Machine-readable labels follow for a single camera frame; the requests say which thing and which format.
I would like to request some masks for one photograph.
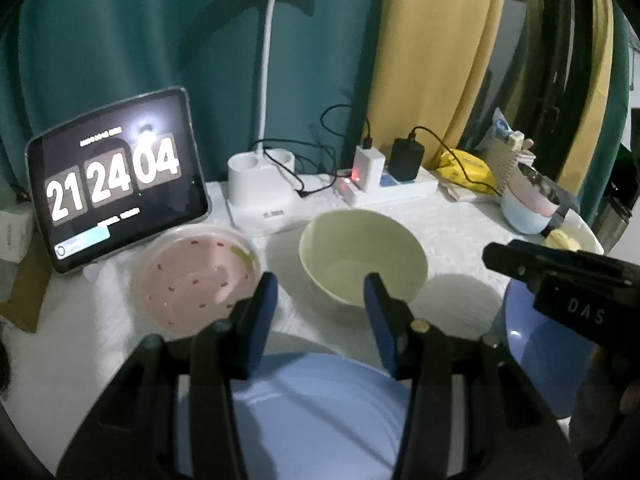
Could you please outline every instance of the brown cardboard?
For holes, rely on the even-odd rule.
[[[39,232],[34,232],[8,301],[0,301],[0,316],[28,333],[36,332],[42,298],[51,277],[51,262]]]

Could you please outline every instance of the white power strip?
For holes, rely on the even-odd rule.
[[[351,207],[362,207],[429,196],[436,191],[438,179],[424,168],[420,168],[415,180],[410,182],[398,182],[384,171],[380,179],[380,187],[374,191],[364,192],[348,177],[338,177],[335,187],[344,201]]]

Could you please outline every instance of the white tablecloth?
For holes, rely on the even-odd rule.
[[[208,184],[212,214],[207,222],[230,224],[225,184]],[[315,212],[345,208],[326,190],[308,199]],[[482,248],[507,243],[516,234],[494,204],[453,203],[438,190],[424,199],[370,209],[407,227],[428,259],[428,279],[411,303],[450,335],[478,338],[490,326],[508,279],[488,271]],[[380,366],[370,331],[344,326],[309,304],[298,257],[302,230],[254,238],[267,268],[280,283],[268,351],[334,351]],[[129,298],[130,270],[140,249],[100,264],[97,277],[52,276],[35,335],[7,329],[12,382],[4,407],[26,443],[55,471],[78,425],[131,350],[158,332]]]

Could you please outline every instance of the digital clock display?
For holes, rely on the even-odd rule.
[[[38,223],[58,272],[209,211],[181,88],[61,124],[29,143],[27,164]]]

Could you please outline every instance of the black power adapter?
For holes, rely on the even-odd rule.
[[[411,132],[406,139],[394,140],[386,170],[398,182],[409,182],[418,175],[423,156],[424,146],[415,140],[415,133]]]

